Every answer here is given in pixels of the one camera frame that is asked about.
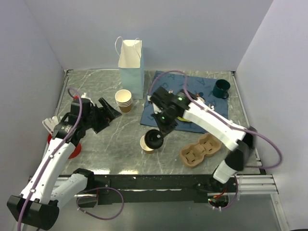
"light blue paper bag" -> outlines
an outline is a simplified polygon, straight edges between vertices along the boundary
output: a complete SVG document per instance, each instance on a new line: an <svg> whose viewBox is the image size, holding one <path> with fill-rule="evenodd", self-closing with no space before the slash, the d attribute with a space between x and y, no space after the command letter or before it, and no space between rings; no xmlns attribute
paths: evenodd
<svg viewBox="0 0 308 231"><path fill-rule="evenodd" d="M122 39L121 53L116 49L116 42ZM142 41L123 40L118 37L115 41L115 50L120 56L119 71L123 89L131 92L133 99L143 99L144 66L142 54Z"/></svg>

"table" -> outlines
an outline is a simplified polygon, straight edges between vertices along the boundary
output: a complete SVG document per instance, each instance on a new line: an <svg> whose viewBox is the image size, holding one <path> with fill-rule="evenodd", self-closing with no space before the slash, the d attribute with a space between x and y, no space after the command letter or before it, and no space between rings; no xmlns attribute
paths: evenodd
<svg viewBox="0 0 308 231"><path fill-rule="evenodd" d="M225 79L230 82L228 106L229 119L247 127L244 110L235 86L231 72L185 71L189 76ZM148 89L155 71L145 71L144 92ZM65 84L73 86L80 94L88 92L94 103L103 97L107 102L119 110L114 95L122 89L118 70L81 70L68 71ZM64 91L60 97L58 115L63 116L70 110L72 99ZM163 146L153 154L141 151L140 138L151 127L140 125L143 112L143 100L133 100L130 113L111 122L110 126L98 134L88 130L81 140L82 151L79 156L68 160L62 175L71 175L77 168L85 168L95 174L212 174L215 168L228 154L224 145L213 157L205 158L196 168L186 167L179 157L179 151L189 143L195 143L200 133L173 131L165 138ZM248 161L250 166L257 165L256 155ZM259 169L246 168L241 174L260 174Z"/></svg>

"bag handle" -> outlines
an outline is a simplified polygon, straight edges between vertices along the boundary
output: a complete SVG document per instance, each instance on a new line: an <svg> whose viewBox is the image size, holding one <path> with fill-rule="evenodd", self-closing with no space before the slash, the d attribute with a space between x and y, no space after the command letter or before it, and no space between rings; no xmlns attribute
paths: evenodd
<svg viewBox="0 0 308 231"><path fill-rule="evenodd" d="M115 41L115 51L116 51L116 53L120 56L120 53L117 51L117 48L116 48L116 43L117 43L117 41L118 41L119 38L121 38L121 39L122 39L122 42L123 42L122 36L117 37L117 39L116 39L116 41Z"/></svg>
<svg viewBox="0 0 308 231"><path fill-rule="evenodd" d="M134 48L135 48L135 51L137 52L137 54L138 54L138 56L139 56L139 59L141 59L141 54L138 53L138 51L137 51L137 49L136 49L136 47L135 47L135 44L136 44L136 40L137 40L137 39L140 41L140 53L141 53L141 40L140 40L140 38L136 38L136 39L135 39L135 41L134 41Z"/></svg>

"yellow object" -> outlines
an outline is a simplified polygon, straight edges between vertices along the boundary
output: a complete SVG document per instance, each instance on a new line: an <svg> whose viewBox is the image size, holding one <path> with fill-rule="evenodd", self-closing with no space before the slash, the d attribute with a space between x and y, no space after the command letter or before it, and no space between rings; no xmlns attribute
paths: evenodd
<svg viewBox="0 0 308 231"><path fill-rule="evenodd" d="M191 122L190 120L183 119L183 118L181 118L181 117L178 117L177 119L180 120L180 121L183 121L183 122Z"/></svg>

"mug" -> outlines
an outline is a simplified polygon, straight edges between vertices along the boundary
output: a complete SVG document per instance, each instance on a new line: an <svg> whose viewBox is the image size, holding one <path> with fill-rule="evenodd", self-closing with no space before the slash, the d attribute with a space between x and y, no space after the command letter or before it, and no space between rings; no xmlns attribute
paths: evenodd
<svg viewBox="0 0 308 231"><path fill-rule="evenodd" d="M230 83L224 79L219 79L216 81L213 88L213 95L220 99L227 99L229 97L229 89Z"/></svg>

